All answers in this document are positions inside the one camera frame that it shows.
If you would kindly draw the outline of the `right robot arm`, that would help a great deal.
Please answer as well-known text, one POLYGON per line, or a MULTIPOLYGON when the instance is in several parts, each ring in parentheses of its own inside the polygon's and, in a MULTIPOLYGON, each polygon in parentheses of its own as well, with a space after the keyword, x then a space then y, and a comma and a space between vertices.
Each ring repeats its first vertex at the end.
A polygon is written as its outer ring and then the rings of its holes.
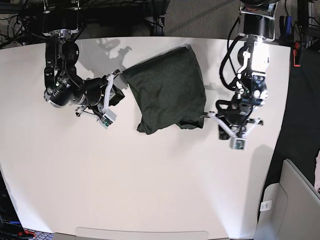
POLYGON ((43 4, 45 101, 56 108, 78 105, 78 115, 90 109, 102 119, 110 106, 116 106, 125 97, 113 83, 119 70, 93 79, 79 77, 76 63, 80 49, 76 39, 83 30, 80 1, 45 0, 43 4))

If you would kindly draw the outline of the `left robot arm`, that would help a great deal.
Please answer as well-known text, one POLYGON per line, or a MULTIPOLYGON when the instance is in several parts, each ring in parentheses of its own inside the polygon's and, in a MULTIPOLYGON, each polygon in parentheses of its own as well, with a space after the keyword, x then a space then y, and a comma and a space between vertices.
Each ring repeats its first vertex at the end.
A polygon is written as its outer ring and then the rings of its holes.
POLYGON ((260 119, 252 119, 254 110, 262 107, 267 98, 266 71, 270 63, 269 42, 275 39, 276 0, 242 0, 234 23, 239 27, 237 37, 227 41, 227 52, 220 64, 219 77, 225 88, 234 93, 231 100, 219 99, 217 112, 204 116, 217 121, 220 140, 243 140, 249 133, 247 124, 261 125, 260 119), (231 63, 231 54, 236 44, 244 40, 237 60, 234 79, 228 83, 224 77, 226 63, 231 63))

